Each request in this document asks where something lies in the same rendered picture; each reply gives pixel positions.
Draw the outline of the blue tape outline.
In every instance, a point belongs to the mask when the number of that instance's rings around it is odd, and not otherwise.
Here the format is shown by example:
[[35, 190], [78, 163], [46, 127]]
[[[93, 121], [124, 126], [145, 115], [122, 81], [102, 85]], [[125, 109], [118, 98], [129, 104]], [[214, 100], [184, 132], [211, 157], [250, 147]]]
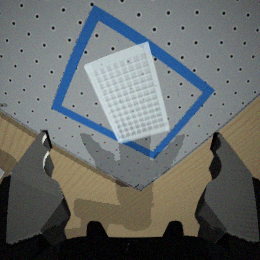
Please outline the blue tape outline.
[[199, 110], [199, 108], [205, 103], [205, 101], [211, 96], [211, 94], [215, 91], [212, 87], [210, 87], [206, 82], [204, 82], [201, 78], [199, 78], [196, 74], [194, 74], [191, 70], [185, 67], [182, 63], [172, 57], [170, 54], [165, 52], [159, 46], [151, 42], [149, 39], [118, 20], [114, 16], [105, 12], [97, 6], [93, 6], [86, 23], [81, 31], [81, 34], [77, 40], [77, 43], [74, 47], [72, 55], [67, 64], [66, 70], [62, 77], [61, 83], [59, 85], [57, 94], [55, 96], [52, 109], [87, 126], [90, 127], [114, 140], [117, 141], [115, 134], [113, 131], [61, 106], [70, 85], [70, 82], [73, 78], [75, 70], [78, 66], [78, 63], [82, 57], [82, 54], [86, 48], [86, 45], [94, 31], [94, 28], [98, 22], [98, 20], [105, 25], [109, 26], [113, 30], [117, 31], [121, 35], [125, 36], [135, 44], [139, 45], [145, 42], [149, 43], [151, 54], [155, 56], [157, 59], [162, 61], [164, 64], [169, 66], [171, 69], [176, 71], [194, 86], [196, 86], [199, 90], [203, 92], [203, 94], [198, 98], [198, 100], [193, 104], [193, 106], [188, 110], [188, 112], [182, 117], [182, 119], [176, 124], [176, 126], [170, 131], [170, 133], [164, 138], [164, 140], [157, 146], [154, 151], [151, 151], [133, 141], [129, 141], [126, 143], [122, 143], [132, 149], [135, 149], [153, 159], [155, 159], [159, 153], [169, 144], [169, 142], [178, 134], [178, 132], [186, 125], [186, 123], [193, 117], [193, 115]]

